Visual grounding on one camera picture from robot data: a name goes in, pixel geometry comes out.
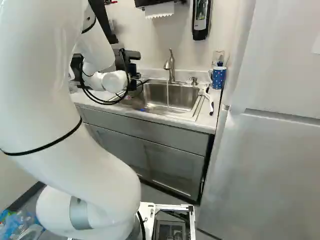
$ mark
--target soap dispenser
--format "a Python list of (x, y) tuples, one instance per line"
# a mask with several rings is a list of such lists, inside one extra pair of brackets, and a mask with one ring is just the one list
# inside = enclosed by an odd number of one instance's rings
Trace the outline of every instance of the soap dispenser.
[(211, 23), (212, 0), (193, 0), (192, 35), (193, 40), (205, 40)]

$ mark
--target black strap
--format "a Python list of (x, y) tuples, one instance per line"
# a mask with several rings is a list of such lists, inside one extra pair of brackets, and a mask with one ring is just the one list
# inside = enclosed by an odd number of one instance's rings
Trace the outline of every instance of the black strap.
[(53, 142), (50, 142), (46, 145), (43, 145), (41, 147), (38, 147), (38, 148), (35, 148), (35, 149), (32, 149), (32, 150), (28, 150), (28, 151), (22, 151), (22, 152), (5, 152), (3, 151), (3, 153), (5, 155), (8, 155), (8, 156), (24, 156), (24, 155), (28, 155), (28, 154), (34, 154), (36, 152), (40, 152), (42, 150), (45, 150), (45, 149), (48, 149), (50, 147), (52, 147), (53, 145), (56, 145), (60, 142), (62, 142), (63, 140), (65, 140), (66, 138), (70, 137), (75, 131), (77, 131), (77, 129), (81, 126), (81, 123), (82, 123), (82, 118), (80, 117), (80, 121), (79, 123), (75, 126), (74, 129), (72, 129), (70, 132), (68, 132), (66, 135), (58, 138), (57, 140), (54, 140)]
[(90, 25), (90, 27), (88, 27), (88, 28), (86, 28), (85, 30), (83, 30), (83, 31), (81, 32), (81, 34), (85, 34), (86, 32), (89, 32), (89, 31), (94, 27), (94, 25), (96, 24), (96, 22), (97, 22), (97, 18), (95, 17), (95, 18), (94, 18), (94, 22)]

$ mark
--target running water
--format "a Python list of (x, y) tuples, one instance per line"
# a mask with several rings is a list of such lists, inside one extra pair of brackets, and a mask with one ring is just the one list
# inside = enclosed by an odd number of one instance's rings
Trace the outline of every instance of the running water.
[(166, 107), (169, 110), (169, 79), (166, 80)]

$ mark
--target paper towel dispenser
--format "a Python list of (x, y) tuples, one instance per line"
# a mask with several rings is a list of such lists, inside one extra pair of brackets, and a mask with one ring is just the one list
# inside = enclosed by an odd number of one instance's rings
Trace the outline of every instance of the paper towel dispenser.
[(140, 8), (143, 11), (145, 10), (144, 7), (150, 6), (150, 5), (155, 5), (155, 4), (163, 4), (163, 3), (168, 3), (168, 2), (181, 2), (181, 3), (186, 3), (187, 0), (134, 0), (135, 2), (135, 7)]

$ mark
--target paper towel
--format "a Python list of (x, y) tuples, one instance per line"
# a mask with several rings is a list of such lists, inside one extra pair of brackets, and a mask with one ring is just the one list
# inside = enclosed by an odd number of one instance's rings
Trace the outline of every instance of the paper towel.
[(144, 10), (146, 19), (162, 18), (171, 16), (174, 13), (175, 3), (173, 1), (146, 6)]

